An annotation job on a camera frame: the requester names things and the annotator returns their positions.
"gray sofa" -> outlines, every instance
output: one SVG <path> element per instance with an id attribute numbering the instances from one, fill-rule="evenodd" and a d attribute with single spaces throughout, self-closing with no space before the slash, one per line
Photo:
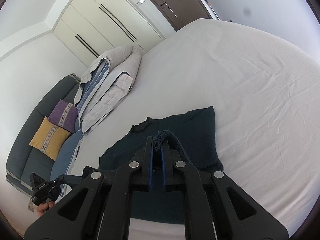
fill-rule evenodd
<path id="1" fill-rule="evenodd" d="M 6 180 L 17 190 L 32 195 L 30 175 L 34 172 L 50 180 L 54 161 L 29 145 L 45 116 L 49 116 L 60 99 L 73 103 L 79 89 L 80 78 L 75 74 L 60 80 L 39 102 L 21 128 L 9 154 Z"/>

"white wardrobe door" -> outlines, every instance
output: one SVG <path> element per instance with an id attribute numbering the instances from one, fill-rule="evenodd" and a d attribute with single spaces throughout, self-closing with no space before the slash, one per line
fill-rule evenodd
<path id="1" fill-rule="evenodd" d="M 101 8 L 95 0 L 73 0 L 72 7 L 86 18 L 115 48 L 121 45 L 135 45 L 140 54 L 145 51 L 131 39 Z"/>
<path id="2" fill-rule="evenodd" d="M 106 7 L 132 33 L 146 52 L 162 41 L 151 25 L 127 0 L 96 1 Z"/>
<path id="3" fill-rule="evenodd" d="M 80 13 L 71 5 L 64 12 L 61 20 L 67 24 L 76 34 L 85 40 L 90 47 L 101 55 L 114 47 L 99 33 Z"/>
<path id="4" fill-rule="evenodd" d="M 55 27 L 53 33 L 87 66 L 97 58 L 87 49 L 74 33 L 62 20 Z"/>

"metal rivet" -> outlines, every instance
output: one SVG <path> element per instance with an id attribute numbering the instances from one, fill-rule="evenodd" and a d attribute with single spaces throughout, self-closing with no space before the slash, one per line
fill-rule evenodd
<path id="1" fill-rule="evenodd" d="M 214 176 L 215 176 L 216 178 L 218 178 L 218 179 L 221 179 L 221 178 L 223 178 L 224 173 L 223 173 L 222 171 L 215 171 L 215 172 L 214 172 Z"/>
<path id="2" fill-rule="evenodd" d="M 93 173 L 91 174 L 91 178 L 93 178 L 93 179 L 98 179 L 98 178 L 100 178 L 100 177 L 101 177 L 101 173 L 98 172 L 98 171 L 95 171 L 95 172 L 93 172 Z"/>
<path id="3" fill-rule="evenodd" d="M 139 166 L 139 163 L 138 163 L 138 162 L 130 162 L 130 163 L 129 163 L 129 166 L 130 166 L 131 168 L 137 168 L 137 167 Z"/>
<path id="4" fill-rule="evenodd" d="M 183 168 L 184 166 L 186 166 L 186 163 L 183 162 L 183 161 L 178 161 L 178 162 L 176 162 L 176 166 L 177 166 L 178 168 Z"/>

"white bed sheet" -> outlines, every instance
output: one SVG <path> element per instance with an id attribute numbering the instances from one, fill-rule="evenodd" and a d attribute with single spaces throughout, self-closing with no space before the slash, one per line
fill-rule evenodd
<path id="1" fill-rule="evenodd" d="M 209 106 L 225 173 L 292 235 L 320 194 L 320 66 L 247 26 L 200 19 L 144 55 L 131 92 L 84 137 L 71 174 L 98 167 L 105 150 L 147 116 Z M 132 220 L 130 239 L 183 238 L 183 226 L 164 226 Z"/>

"wall outlet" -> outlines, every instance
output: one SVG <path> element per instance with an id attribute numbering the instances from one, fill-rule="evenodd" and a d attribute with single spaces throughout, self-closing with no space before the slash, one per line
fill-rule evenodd
<path id="1" fill-rule="evenodd" d="M 34 207 L 34 205 L 33 205 L 32 200 L 29 201 L 28 210 L 30 210 L 31 212 L 34 212 L 34 211 L 35 211 L 35 207 Z"/>

